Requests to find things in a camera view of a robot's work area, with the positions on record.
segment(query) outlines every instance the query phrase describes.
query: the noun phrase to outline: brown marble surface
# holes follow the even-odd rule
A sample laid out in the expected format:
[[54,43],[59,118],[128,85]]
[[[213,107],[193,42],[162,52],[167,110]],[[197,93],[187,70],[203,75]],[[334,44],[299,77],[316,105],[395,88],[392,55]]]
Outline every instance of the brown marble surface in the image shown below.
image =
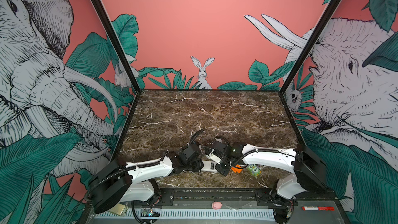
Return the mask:
[[[210,146],[215,136],[260,147],[294,148],[298,143],[276,92],[144,91],[120,156],[129,162],[159,158],[166,149],[174,151],[186,145],[192,133],[202,128],[206,131],[196,140],[203,146]],[[156,181],[160,187],[272,187],[289,174],[277,168],[259,168],[258,178],[244,169],[226,177],[186,172]]]

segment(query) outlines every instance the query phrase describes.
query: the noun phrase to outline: pink toy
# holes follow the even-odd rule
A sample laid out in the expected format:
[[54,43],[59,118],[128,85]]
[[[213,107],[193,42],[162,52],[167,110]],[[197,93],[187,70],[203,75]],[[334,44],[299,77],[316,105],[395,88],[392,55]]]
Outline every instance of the pink toy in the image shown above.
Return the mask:
[[220,209],[222,207],[222,203],[221,202],[213,202],[211,204],[211,206],[213,207],[213,209]]

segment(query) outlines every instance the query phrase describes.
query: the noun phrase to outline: elephant ear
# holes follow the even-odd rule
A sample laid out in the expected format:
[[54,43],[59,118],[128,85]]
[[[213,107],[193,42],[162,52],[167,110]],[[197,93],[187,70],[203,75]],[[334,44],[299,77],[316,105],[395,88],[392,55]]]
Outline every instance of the elephant ear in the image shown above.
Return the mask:
[[49,48],[63,57],[69,45],[73,11],[69,0],[22,0]]
[[398,32],[383,42],[366,60],[362,67],[373,64],[398,72]]

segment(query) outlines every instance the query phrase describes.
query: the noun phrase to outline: red marker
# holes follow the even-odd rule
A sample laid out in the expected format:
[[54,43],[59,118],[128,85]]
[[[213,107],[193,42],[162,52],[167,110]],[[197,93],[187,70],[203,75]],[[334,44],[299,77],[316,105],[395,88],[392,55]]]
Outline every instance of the red marker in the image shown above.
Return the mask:
[[329,210],[334,211],[334,207],[302,207],[303,210]]

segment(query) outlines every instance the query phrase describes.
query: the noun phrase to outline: rabbit illustration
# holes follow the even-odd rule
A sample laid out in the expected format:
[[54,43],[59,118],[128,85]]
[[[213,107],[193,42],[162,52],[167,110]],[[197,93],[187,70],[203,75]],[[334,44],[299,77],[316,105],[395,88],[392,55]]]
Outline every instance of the rabbit illustration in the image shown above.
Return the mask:
[[202,85],[200,85],[198,87],[198,89],[212,89],[211,86],[206,81],[206,77],[207,77],[206,67],[209,66],[214,61],[214,58],[212,57],[212,58],[207,59],[207,61],[205,62],[203,67],[198,59],[196,59],[193,56],[191,56],[191,59],[192,59],[193,64],[199,68],[199,76],[198,76],[199,83],[198,83],[198,85],[199,84],[202,84]]

